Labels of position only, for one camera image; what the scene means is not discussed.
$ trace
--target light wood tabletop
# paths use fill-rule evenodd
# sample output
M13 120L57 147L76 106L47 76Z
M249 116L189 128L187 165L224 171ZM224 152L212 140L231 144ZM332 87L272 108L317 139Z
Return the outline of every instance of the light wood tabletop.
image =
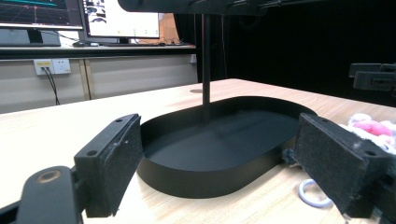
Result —
M234 96L267 96L305 105L319 116L347 124L355 113L396 122L396 108L297 91L240 79L211 82L211 101ZM21 197L24 181L47 167L72 167L73 157L112 120L128 114L142 123L202 103L201 84L52 106L0 115L0 207ZM337 208L314 208L297 188L309 176L279 164L246 187L210 199L169 196L134 175L115 217L85 223L345 223ZM376 223L378 218L349 223Z

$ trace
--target monitor screen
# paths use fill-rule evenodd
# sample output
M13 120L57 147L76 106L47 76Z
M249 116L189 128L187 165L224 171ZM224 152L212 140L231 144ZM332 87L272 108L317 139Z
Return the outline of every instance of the monitor screen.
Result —
M88 37L159 39L159 14L128 12L118 0L82 0Z
M0 27L83 30L76 0L0 0Z

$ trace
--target oval black tray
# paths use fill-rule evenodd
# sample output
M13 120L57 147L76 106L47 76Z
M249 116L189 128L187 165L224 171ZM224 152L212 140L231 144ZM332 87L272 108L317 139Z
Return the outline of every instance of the oval black tray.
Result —
M196 106L141 125L144 158L137 168L153 188L183 198L237 191L281 163L300 113L311 109L275 98L243 96Z

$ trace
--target wall socket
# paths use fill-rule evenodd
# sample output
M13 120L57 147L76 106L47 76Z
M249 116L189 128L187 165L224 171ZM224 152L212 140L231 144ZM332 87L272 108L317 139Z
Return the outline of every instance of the wall socket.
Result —
M71 73L70 62L68 59L38 59L34 60L34 64L35 72L39 76L46 75L46 71L42 68L49 69L50 73L53 75Z

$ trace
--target black vertical pole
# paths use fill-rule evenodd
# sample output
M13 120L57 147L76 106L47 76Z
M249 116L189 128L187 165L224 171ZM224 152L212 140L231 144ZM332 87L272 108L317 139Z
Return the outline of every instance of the black vertical pole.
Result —
M202 15L202 85L204 122L210 120L210 15Z

